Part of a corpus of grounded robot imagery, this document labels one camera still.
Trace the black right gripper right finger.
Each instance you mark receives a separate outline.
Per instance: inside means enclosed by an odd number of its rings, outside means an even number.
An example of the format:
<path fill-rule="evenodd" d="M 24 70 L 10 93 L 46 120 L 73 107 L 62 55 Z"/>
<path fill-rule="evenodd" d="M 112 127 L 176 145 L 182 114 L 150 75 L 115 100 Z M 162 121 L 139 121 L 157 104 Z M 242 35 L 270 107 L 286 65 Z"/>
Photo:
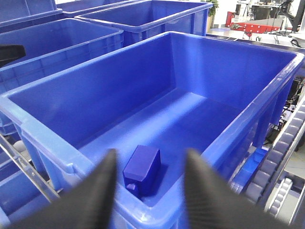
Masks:
<path fill-rule="evenodd" d="M 187 150 L 183 188 L 192 229 L 288 228 L 287 224 L 233 192 L 193 148 Z"/>

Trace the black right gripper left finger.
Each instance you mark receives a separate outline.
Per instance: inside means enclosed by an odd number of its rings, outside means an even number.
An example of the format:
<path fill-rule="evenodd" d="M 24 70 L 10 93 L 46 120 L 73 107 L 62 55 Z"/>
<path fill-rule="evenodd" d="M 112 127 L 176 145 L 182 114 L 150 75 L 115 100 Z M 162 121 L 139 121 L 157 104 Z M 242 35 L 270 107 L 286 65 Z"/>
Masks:
<path fill-rule="evenodd" d="M 107 229 L 117 179 L 117 150 L 76 187 L 47 207 L 9 226 L 11 229 Z"/>

